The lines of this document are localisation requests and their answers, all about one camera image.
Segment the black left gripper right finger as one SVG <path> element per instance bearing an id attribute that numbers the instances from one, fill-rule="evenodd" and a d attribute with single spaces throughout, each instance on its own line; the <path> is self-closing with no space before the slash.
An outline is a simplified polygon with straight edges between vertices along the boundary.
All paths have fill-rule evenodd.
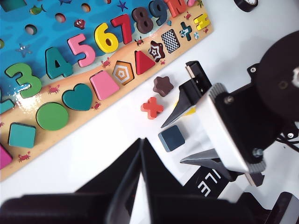
<path id="1" fill-rule="evenodd" d="M 153 224 L 263 224 L 271 211 L 250 194 L 236 203 L 204 197 L 182 186 L 160 160 L 148 139 L 136 140 Z"/>

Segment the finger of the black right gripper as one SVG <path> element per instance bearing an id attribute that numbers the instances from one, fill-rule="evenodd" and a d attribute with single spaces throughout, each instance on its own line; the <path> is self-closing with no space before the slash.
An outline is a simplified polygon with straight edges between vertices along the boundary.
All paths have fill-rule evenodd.
<path id="1" fill-rule="evenodd" d="M 162 124 L 161 128 L 164 128 L 179 117 L 181 117 L 188 109 L 195 106 L 200 98 L 206 93 L 206 81 L 199 78 L 192 78 L 179 86 L 179 99 L 178 102 L 167 118 Z"/>
<path id="2" fill-rule="evenodd" d="M 199 166 L 184 185 L 189 193 L 218 198 L 227 184 L 234 180 L 234 172 L 226 169 L 215 149 L 189 155 L 180 162 Z"/>

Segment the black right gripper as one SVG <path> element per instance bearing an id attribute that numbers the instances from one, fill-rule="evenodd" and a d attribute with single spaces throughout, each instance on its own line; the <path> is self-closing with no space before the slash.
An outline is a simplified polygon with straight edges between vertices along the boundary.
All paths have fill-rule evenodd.
<path id="1" fill-rule="evenodd" d="M 229 93 L 223 84 L 210 83 L 198 61 L 187 62 L 186 68 L 191 78 L 206 81 L 206 93 L 195 106 L 212 149 L 234 172 L 234 180 L 245 174 L 251 185 L 262 185 L 263 152 L 281 134 L 285 121 L 266 107 L 252 83 Z"/>

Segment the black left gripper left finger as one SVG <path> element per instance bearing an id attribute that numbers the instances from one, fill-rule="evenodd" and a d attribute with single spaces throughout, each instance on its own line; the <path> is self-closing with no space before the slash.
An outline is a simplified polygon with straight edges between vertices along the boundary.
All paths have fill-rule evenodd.
<path id="1" fill-rule="evenodd" d="M 103 224 L 109 212 L 128 224 L 140 175 L 137 139 L 109 167 L 73 193 L 23 195 L 0 207 L 2 224 Z"/>

